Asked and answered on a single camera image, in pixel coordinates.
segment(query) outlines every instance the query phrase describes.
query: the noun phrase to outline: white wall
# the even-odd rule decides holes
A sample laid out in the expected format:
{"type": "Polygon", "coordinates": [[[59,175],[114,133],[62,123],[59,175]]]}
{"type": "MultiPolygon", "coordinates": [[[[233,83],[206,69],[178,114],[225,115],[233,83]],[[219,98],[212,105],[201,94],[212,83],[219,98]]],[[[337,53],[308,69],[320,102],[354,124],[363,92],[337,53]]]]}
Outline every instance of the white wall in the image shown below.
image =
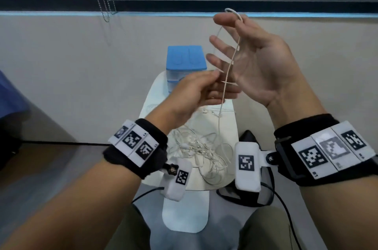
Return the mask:
{"type": "MultiPolygon", "coordinates": [[[[378,149],[378,21],[258,23],[286,39],[326,109],[378,149]]],[[[0,70],[32,104],[24,138],[106,143],[124,119],[139,115],[167,46],[212,52],[208,37],[217,30],[209,17],[121,16],[107,24],[95,16],[0,16],[0,70]]],[[[234,106],[239,133],[250,129],[271,148],[266,110],[246,96],[234,106]]]]}

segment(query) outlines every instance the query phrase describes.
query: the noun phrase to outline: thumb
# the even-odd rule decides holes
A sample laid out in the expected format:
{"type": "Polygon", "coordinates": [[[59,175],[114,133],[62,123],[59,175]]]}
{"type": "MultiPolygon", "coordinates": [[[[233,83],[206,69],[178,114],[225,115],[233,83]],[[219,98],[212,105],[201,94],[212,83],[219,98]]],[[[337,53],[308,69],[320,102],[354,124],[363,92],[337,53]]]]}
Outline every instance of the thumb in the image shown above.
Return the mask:
{"type": "Polygon", "coordinates": [[[196,79],[196,82],[197,82],[197,85],[202,90],[203,88],[213,84],[219,78],[219,76],[220,76],[219,70],[206,71],[196,79]]]}
{"type": "Polygon", "coordinates": [[[271,41],[271,35],[265,30],[247,26],[241,20],[235,22],[235,29],[240,37],[249,39],[255,47],[266,47],[271,41]]]}

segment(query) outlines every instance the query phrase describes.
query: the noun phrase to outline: qr-like marker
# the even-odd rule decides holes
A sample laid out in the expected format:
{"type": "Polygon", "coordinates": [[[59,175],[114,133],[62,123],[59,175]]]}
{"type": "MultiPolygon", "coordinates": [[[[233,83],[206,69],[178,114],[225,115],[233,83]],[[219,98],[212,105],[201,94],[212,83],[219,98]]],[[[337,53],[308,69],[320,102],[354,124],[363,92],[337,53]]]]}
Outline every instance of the qr-like marker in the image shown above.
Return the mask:
{"type": "Polygon", "coordinates": [[[239,156],[239,169],[255,171],[253,156],[239,156]]]}
{"type": "Polygon", "coordinates": [[[118,130],[118,132],[116,132],[115,134],[114,134],[114,136],[116,137],[116,138],[120,138],[120,137],[122,137],[122,135],[128,130],[129,128],[127,128],[127,127],[125,127],[125,126],[122,126],[122,128],[120,128],[119,130],[118,130]]]}
{"type": "Polygon", "coordinates": [[[342,133],[341,136],[349,143],[349,145],[355,151],[363,147],[366,147],[366,143],[364,143],[362,139],[360,139],[360,137],[357,136],[357,134],[353,130],[342,133]]]}
{"type": "Polygon", "coordinates": [[[122,141],[130,148],[134,148],[136,144],[141,140],[142,137],[140,137],[137,133],[134,131],[131,131],[126,138],[124,138],[122,141]]]}
{"type": "Polygon", "coordinates": [[[179,171],[178,171],[178,175],[177,175],[176,182],[177,182],[178,184],[185,185],[185,184],[186,184],[186,180],[188,179],[188,175],[189,175],[188,172],[183,171],[183,170],[179,170],[179,171]]]}
{"type": "Polygon", "coordinates": [[[347,146],[344,145],[339,137],[330,138],[319,144],[331,159],[336,159],[350,153],[347,146]]]}
{"type": "Polygon", "coordinates": [[[317,146],[304,149],[299,152],[299,155],[303,158],[305,164],[309,168],[317,167],[327,162],[327,159],[317,146]]]}
{"type": "Polygon", "coordinates": [[[135,151],[138,156],[146,160],[152,153],[153,148],[146,142],[143,142],[138,149],[135,151]]]}

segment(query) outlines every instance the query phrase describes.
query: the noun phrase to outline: white table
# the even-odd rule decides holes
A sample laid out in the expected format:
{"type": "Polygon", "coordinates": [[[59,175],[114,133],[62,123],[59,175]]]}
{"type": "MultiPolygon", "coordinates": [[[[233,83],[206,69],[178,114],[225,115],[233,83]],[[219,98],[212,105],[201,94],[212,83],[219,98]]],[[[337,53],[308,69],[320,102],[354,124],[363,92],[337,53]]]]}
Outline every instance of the white table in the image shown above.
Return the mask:
{"type": "MultiPolygon", "coordinates": [[[[160,73],[152,84],[147,98],[143,104],[139,118],[144,118],[153,108],[160,104],[168,96],[166,73],[160,73]]],[[[220,105],[206,106],[207,113],[197,111],[187,122],[187,125],[194,129],[198,135],[209,133],[218,133],[218,117],[211,113],[219,113],[220,105]]],[[[226,100],[223,104],[220,121],[220,138],[217,141],[227,143],[234,149],[235,144],[239,141],[236,126],[235,112],[232,100],[226,100]]],[[[176,145],[171,134],[168,135],[168,149],[176,145]]],[[[231,158],[231,149],[224,145],[227,156],[231,158]]],[[[222,156],[221,148],[218,148],[218,154],[222,156]]],[[[193,168],[189,178],[184,198],[180,202],[174,202],[164,199],[163,221],[165,225],[176,231],[196,233],[201,231],[207,224],[209,213],[209,190],[218,189],[228,185],[234,180],[234,159],[227,160],[228,171],[220,175],[222,181],[217,185],[210,185],[205,182],[197,168],[193,168]]],[[[150,186],[159,186],[163,173],[156,171],[147,176],[142,182],[150,186]]]]}

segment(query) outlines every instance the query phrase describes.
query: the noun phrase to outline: window frame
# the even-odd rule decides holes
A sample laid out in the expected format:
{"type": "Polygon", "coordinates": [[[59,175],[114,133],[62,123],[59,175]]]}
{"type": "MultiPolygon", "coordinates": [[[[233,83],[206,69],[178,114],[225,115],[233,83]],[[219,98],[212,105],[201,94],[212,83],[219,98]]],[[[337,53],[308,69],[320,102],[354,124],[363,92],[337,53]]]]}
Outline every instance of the window frame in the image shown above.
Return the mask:
{"type": "MultiPolygon", "coordinates": [[[[105,10],[103,0],[99,0],[105,10]]],[[[115,1],[118,12],[238,12],[378,14],[378,2],[368,1],[115,1]]],[[[97,0],[0,0],[0,11],[99,12],[97,0]]]]}

